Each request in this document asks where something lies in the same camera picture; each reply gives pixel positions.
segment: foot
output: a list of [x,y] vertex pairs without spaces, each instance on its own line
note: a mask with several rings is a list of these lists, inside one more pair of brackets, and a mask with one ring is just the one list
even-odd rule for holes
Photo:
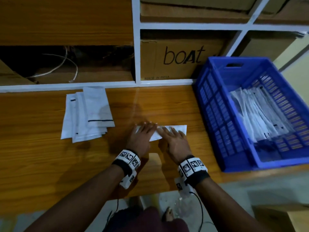
[[171,222],[174,219],[173,210],[168,207],[164,213],[164,219],[166,222]]

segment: wooden panel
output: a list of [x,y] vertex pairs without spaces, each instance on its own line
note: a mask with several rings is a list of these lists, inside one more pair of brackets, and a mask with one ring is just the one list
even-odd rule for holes
[[0,45],[132,45],[131,0],[0,0]]
[[[102,138],[72,144],[60,140],[67,93],[50,91],[0,94],[0,215],[48,209],[64,195],[111,164],[134,123],[187,124],[192,152],[218,183],[284,174],[309,165],[265,171],[222,173],[191,86],[106,89],[115,121]],[[176,190],[177,166],[151,142],[149,157],[124,197]]]

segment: right hand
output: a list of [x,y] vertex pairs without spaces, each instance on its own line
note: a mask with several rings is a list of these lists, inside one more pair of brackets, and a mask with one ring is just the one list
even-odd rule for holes
[[186,135],[172,128],[170,132],[167,128],[157,128],[157,132],[161,137],[168,142],[168,152],[171,159],[180,165],[188,156],[192,155]]

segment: tiled floor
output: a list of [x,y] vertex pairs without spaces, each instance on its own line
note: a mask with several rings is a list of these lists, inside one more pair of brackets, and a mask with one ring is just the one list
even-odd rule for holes
[[[281,203],[309,203],[309,172],[294,175],[256,179],[252,181],[232,182],[221,184],[249,214],[253,215],[251,205],[281,204]],[[192,195],[187,199],[180,199],[177,191],[161,193],[159,196],[143,196],[145,206],[156,205],[162,213],[168,206],[172,207],[175,216],[183,218],[191,232],[198,230],[201,223],[201,207],[197,198]],[[108,201],[86,232],[101,232],[111,210],[115,210],[116,200]],[[119,209],[126,208],[127,200],[119,200]],[[217,231],[205,209],[202,231]],[[22,214],[0,220],[0,232],[22,232],[30,223],[38,218],[42,212]]]

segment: wooden desk surface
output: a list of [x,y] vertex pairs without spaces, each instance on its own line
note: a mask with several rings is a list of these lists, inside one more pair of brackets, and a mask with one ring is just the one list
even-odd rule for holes
[[[187,124],[193,154],[217,183],[309,169],[309,165],[266,171],[222,173],[191,86],[106,89],[116,127],[102,138],[72,144],[60,140],[66,94],[75,91],[0,94],[0,215],[48,209],[105,169],[122,150],[134,123]],[[137,184],[125,195],[176,190],[176,165],[151,142]]]

